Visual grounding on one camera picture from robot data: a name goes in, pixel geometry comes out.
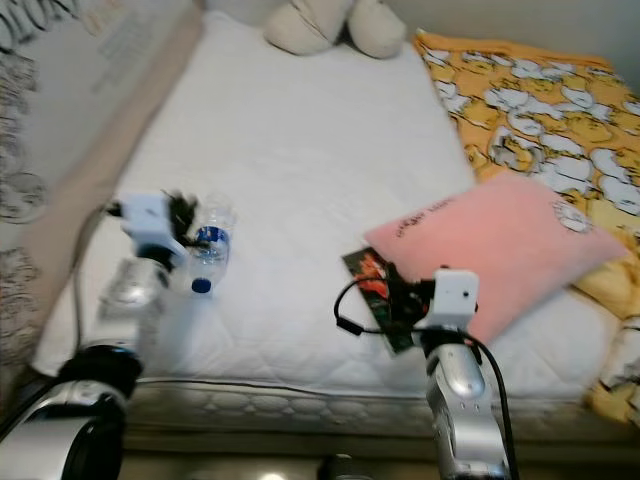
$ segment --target mattress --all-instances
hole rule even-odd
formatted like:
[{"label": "mattress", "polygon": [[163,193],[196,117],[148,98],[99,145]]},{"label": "mattress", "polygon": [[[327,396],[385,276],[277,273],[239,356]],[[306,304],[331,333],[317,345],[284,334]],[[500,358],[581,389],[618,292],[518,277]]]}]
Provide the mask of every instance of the mattress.
[{"label": "mattress", "polygon": [[[134,428],[429,435],[422,352],[393,356],[380,338],[337,330],[331,313],[349,281],[341,255],[363,246],[362,232],[473,185],[428,82],[408,44],[387,61],[346,45],[300,58],[207,14],[206,34],[118,193],[219,190],[239,222],[212,299],[181,293],[174,274],[134,396]],[[118,223],[103,222],[83,267],[85,331],[127,254]],[[357,293],[344,313],[373,325]],[[40,342],[39,371],[55,373],[70,355],[71,319],[67,288]],[[518,438],[629,437],[582,407],[616,327],[566,290],[491,345]]]}]

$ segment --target fabric headboard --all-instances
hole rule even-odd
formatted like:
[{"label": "fabric headboard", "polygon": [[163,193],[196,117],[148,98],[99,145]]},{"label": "fabric headboard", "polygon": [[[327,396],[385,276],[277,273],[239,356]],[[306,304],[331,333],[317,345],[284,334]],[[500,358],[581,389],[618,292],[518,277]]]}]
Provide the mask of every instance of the fabric headboard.
[{"label": "fabric headboard", "polygon": [[[261,25],[284,0],[207,0],[236,19]],[[609,59],[640,92],[637,0],[386,0],[409,25],[454,37],[511,40]]]},{"label": "fabric headboard", "polygon": [[0,407],[201,32],[175,0],[0,0]]}]

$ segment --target wire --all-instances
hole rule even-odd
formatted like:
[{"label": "wire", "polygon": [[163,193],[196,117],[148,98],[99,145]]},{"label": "wire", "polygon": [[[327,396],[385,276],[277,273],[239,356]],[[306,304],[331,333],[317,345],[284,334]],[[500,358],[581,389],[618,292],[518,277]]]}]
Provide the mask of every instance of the wire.
[{"label": "wire", "polygon": [[[382,328],[367,329],[362,327],[361,325],[358,325],[357,323],[352,322],[348,318],[340,315],[340,303],[342,302],[342,299],[347,294],[347,292],[351,289],[351,287],[353,287],[354,285],[358,285],[359,283],[362,283],[362,282],[368,282],[373,280],[388,283],[387,280],[384,278],[368,277],[368,278],[353,280],[346,287],[342,289],[342,291],[338,294],[338,297],[336,298],[335,303],[333,304],[333,315],[336,318],[336,323],[339,327],[358,336],[361,335],[362,333],[368,333],[372,335],[387,335],[387,334],[399,333],[400,330],[392,331],[389,329],[385,330]],[[507,455],[507,463],[509,464],[508,467],[509,467],[510,478],[511,480],[519,480],[520,473],[518,472],[515,442],[513,439],[513,430],[511,428],[511,415],[509,414],[509,402],[507,399],[507,389],[504,385],[504,378],[502,377],[502,372],[500,371],[498,362],[496,361],[495,357],[493,356],[489,348],[480,340],[478,340],[477,338],[473,337],[472,335],[468,334],[465,331],[462,331],[459,329],[451,329],[444,326],[431,326],[431,327],[425,327],[425,328],[407,328],[403,331],[405,333],[422,333],[422,334],[429,333],[429,332],[442,332],[442,331],[457,333],[461,338],[471,342],[472,345],[476,346],[482,351],[482,353],[487,358],[487,360],[489,360],[489,364],[491,365],[491,369],[493,370],[493,374],[495,375],[496,381],[498,383],[498,394],[500,396],[500,410],[502,412],[502,423],[504,424],[504,443],[505,443],[505,449],[506,449],[506,455]]]},{"label": "wire", "polygon": [[89,241],[106,214],[106,205],[100,205],[89,213],[84,219],[76,243],[73,247],[71,259],[71,275],[73,276],[73,316],[75,323],[75,341],[73,353],[76,354],[82,347],[84,337],[84,309],[82,306],[82,262],[84,261]]}]

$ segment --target white plush toy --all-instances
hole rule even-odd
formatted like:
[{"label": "white plush toy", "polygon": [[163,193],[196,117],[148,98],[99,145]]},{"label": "white plush toy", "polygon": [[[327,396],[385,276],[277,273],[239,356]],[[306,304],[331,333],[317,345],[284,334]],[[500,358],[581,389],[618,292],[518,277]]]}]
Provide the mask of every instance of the white plush toy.
[{"label": "white plush toy", "polygon": [[402,48],[407,27],[380,0],[290,0],[267,21],[266,40],[295,55],[334,45],[345,23],[363,53],[388,58]]}]

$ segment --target water bottle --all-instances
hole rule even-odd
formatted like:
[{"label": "water bottle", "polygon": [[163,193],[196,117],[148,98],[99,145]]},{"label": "water bottle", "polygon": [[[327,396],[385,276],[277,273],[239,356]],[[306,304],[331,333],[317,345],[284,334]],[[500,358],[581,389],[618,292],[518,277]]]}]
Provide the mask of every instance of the water bottle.
[{"label": "water bottle", "polygon": [[198,210],[195,237],[206,246],[194,249],[189,273],[191,291],[207,295],[211,294],[227,271],[236,215],[229,199],[221,193],[208,195]]}]

